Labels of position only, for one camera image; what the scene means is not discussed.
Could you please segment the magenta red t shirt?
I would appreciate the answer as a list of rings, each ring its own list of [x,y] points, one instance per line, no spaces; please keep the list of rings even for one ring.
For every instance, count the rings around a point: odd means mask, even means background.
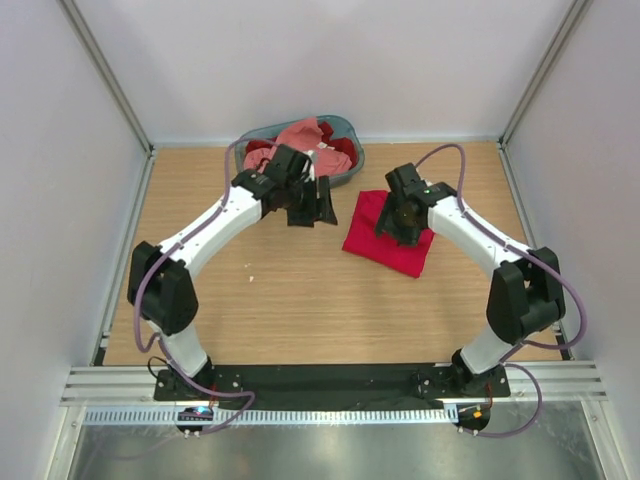
[[[435,234],[423,231],[416,246],[400,245],[388,234],[377,236],[374,227],[387,195],[384,190],[358,194],[342,250],[417,279],[423,272]]]

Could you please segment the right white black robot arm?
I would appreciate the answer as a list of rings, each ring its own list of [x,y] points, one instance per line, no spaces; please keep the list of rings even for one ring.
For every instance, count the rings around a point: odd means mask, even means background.
[[[387,173],[389,193],[374,232],[416,246],[427,230],[443,236],[487,275],[485,327],[451,359],[450,382],[461,395],[483,389],[499,364],[531,335],[566,313],[557,255],[510,239],[475,212],[445,182],[429,183],[408,163]]]

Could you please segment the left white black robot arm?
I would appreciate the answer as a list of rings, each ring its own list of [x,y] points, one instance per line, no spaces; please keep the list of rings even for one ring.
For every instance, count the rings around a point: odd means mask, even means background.
[[[316,172],[317,153],[275,146],[261,170],[231,173],[225,152],[224,191],[196,220],[157,245],[139,243],[131,254],[127,299],[133,307],[138,350],[158,345],[191,400],[214,395],[215,368],[194,324],[199,301],[194,281],[206,264],[247,228],[278,210],[290,226],[334,225],[330,180]]]

